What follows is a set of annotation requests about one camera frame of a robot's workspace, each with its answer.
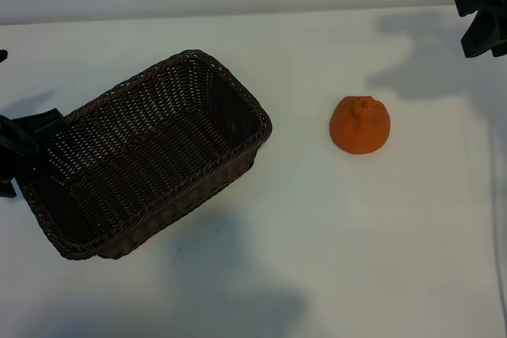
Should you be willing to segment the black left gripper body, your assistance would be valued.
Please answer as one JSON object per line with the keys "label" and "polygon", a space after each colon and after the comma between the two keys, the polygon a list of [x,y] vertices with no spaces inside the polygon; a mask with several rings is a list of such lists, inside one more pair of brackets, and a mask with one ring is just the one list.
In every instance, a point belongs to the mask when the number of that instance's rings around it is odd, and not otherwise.
{"label": "black left gripper body", "polygon": [[39,152],[36,121],[40,114],[9,119],[1,116],[1,182],[7,183],[27,160]]}

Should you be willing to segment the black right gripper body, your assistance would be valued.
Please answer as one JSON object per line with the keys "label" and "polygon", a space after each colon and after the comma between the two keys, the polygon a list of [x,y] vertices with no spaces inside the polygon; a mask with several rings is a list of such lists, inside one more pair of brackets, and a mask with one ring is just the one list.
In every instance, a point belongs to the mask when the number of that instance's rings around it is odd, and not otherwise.
{"label": "black right gripper body", "polygon": [[500,11],[497,13],[497,24],[501,42],[494,48],[494,57],[506,55],[506,0],[499,0]]}

